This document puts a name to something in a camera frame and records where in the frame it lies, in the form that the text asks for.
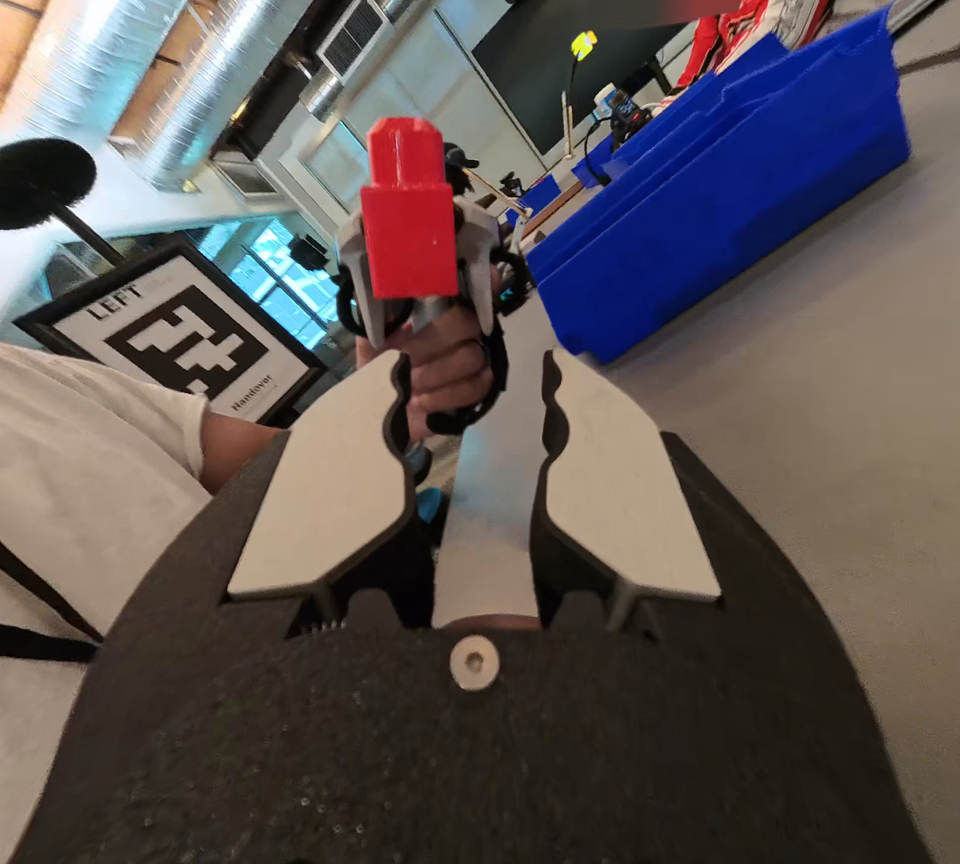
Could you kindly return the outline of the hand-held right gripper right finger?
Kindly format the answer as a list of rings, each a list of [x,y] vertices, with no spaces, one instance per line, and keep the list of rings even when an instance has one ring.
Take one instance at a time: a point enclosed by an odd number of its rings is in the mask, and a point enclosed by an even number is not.
[[[597,597],[612,631],[645,599],[716,604],[721,585],[653,419],[562,348],[544,353],[541,399],[529,551],[543,623],[573,593]]]

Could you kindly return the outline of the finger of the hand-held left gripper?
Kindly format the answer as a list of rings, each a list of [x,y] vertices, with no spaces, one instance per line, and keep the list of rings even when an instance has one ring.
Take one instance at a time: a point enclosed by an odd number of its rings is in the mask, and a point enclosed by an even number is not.
[[[498,221],[479,205],[454,197],[458,263],[462,263],[462,295],[472,304],[483,335],[495,327],[492,252],[499,247]]]
[[[375,349],[385,345],[386,305],[374,294],[370,256],[361,213],[353,213],[335,236],[340,283],[337,312],[340,324]]]

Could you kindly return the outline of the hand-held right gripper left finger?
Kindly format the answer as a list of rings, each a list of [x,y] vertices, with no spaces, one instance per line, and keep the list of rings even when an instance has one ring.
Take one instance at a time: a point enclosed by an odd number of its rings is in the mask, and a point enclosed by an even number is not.
[[[311,600],[324,623],[346,613],[343,578],[412,522],[404,454],[411,363],[380,354],[291,427],[225,594]]]

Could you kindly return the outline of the red plastic block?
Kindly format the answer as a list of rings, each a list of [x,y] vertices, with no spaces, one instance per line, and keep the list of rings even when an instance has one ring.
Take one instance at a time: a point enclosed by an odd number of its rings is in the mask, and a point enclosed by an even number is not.
[[[454,201],[440,131],[422,118],[385,117],[369,130],[366,146],[361,213],[373,296],[456,296]]]

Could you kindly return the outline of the blue plastic bin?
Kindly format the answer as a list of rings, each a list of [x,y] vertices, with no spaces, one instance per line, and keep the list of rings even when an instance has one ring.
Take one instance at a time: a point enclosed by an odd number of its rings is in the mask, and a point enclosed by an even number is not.
[[[617,359],[908,160],[889,13],[765,36],[613,155],[527,258],[564,348]]]

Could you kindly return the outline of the person's left forearm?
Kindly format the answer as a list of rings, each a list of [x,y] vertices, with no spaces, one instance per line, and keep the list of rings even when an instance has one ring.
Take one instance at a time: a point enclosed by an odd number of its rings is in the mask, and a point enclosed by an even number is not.
[[[254,460],[286,429],[263,426],[207,410],[199,428],[202,457],[199,483],[217,495],[248,462]]]

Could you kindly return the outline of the person's left hand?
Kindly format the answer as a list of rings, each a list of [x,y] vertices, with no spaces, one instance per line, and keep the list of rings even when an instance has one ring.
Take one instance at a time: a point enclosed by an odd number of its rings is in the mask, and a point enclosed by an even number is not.
[[[407,354],[411,363],[411,396],[406,406],[410,443],[430,438],[427,419],[485,398],[494,373],[481,345],[477,316],[461,304],[450,304],[422,328],[407,321],[384,342],[386,350]]]

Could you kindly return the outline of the small blue parts bin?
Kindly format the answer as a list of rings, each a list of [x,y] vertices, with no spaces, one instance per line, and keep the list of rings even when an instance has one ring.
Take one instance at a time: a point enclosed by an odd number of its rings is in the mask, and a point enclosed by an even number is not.
[[[574,174],[568,174],[560,180],[557,180],[553,174],[547,174],[514,200],[527,212],[525,219],[529,221],[570,190],[577,192],[582,187],[582,183]]]

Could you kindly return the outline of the black framed marker sign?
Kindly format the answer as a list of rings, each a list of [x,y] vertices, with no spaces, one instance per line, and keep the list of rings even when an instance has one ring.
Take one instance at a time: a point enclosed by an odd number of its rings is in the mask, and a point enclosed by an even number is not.
[[[326,365],[181,238],[110,265],[13,319],[53,354],[286,426]]]

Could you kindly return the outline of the yellow-headed desk lamp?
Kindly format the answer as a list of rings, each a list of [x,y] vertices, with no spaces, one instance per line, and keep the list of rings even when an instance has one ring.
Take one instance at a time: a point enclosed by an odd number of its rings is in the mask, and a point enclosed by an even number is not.
[[[563,157],[570,159],[574,151],[574,115],[572,106],[572,92],[579,64],[594,51],[597,44],[597,36],[592,30],[585,30],[579,33],[571,42],[571,65],[569,69],[566,85],[560,94],[562,134],[563,134]]]

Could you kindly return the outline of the ceiling air vent grille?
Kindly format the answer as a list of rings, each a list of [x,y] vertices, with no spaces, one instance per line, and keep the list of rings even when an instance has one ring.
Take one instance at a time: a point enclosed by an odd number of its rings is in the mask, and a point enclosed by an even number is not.
[[[369,65],[394,26],[376,0],[352,0],[341,18],[318,43],[316,55],[347,86]]]

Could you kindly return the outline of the black fuzzy pole stand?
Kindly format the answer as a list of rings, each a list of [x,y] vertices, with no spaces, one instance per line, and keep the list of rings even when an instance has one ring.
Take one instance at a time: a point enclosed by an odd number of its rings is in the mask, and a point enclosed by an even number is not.
[[[97,182],[90,152],[64,138],[18,140],[1,148],[1,230],[24,231],[54,219],[111,266],[124,256],[74,211]]]

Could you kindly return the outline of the black wall screen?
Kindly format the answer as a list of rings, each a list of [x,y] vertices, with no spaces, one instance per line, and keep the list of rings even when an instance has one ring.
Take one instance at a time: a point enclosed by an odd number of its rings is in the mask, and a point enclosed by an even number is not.
[[[561,93],[570,73],[573,39],[597,36],[593,52],[577,67],[572,106],[575,122],[588,117],[595,94],[608,83],[640,90],[652,80],[647,63],[683,29],[600,27],[589,0],[518,0],[477,42],[472,54],[542,154],[563,134]]]

